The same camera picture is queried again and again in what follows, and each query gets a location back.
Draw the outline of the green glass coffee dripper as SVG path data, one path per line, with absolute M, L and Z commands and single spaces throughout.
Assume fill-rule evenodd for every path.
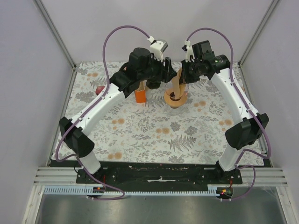
M 147 80 L 146 82 L 146 86 L 151 89 L 151 90 L 154 90 L 154 89 L 158 89 L 161 85 L 161 82 L 154 82 L 154 81 L 149 81 Z

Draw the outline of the red capped dark bottle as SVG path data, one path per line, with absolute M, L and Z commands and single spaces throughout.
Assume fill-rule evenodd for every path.
M 104 90 L 105 86 L 98 86 L 95 90 L 96 95 L 99 95 Z

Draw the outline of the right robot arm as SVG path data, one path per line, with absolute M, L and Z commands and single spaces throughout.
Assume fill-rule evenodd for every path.
M 216 56 L 209 41 L 192 45 L 185 41 L 182 49 L 186 52 L 182 63 L 181 81 L 190 84 L 206 76 L 220 91 L 232 114 L 234 126 L 225 132 L 227 147 L 215 164 L 214 178 L 218 183 L 226 183 L 240 161 L 246 146 L 253 145 L 266 128 L 269 117 L 261 114 L 242 92 L 230 61 L 225 55 Z

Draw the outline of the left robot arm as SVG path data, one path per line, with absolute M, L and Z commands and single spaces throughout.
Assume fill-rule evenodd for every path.
M 130 53 L 128 62 L 109 78 L 103 93 L 73 118 L 62 117 L 59 121 L 61 142 L 75 153 L 81 166 L 87 170 L 86 177 L 92 183 L 99 183 L 103 178 L 101 164 L 93 152 L 95 144 L 88 137 L 95 125 L 110 109 L 137 90 L 140 82 L 147 81 L 150 88 L 156 89 L 162 82 L 171 81 L 177 74 L 169 57 L 159 61 L 154 56 L 146 48 L 135 48 Z

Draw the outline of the orange coffee filter box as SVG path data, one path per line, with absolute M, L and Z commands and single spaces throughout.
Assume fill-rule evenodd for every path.
M 139 87 L 135 90 L 135 100 L 136 103 L 146 102 L 146 91 L 144 81 L 140 82 Z

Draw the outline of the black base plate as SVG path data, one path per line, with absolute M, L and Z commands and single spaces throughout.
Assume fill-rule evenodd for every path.
M 238 169 L 224 172 L 218 164 L 101 162 L 93 176 L 124 191 L 206 191 L 207 186 L 242 184 Z

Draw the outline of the aluminium frame rail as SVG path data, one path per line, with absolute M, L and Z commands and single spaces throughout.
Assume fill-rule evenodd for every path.
M 69 50 L 67 49 L 65 42 L 63 41 L 58 29 L 56 28 L 56 25 L 54 24 L 54 21 L 52 20 L 48 10 L 46 9 L 44 3 L 42 0 L 33 0 L 35 5 L 37 6 L 41 16 L 43 17 L 45 23 L 47 24 L 48 28 L 50 29 L 54 39 L 56 40 L 59 48 L 61 49 L 62 53 L 64 54 L 68 64 L 72 67 L 72 69 L 76 69 L 76 63 L 73 60 L 72 56 L 69 53 Z

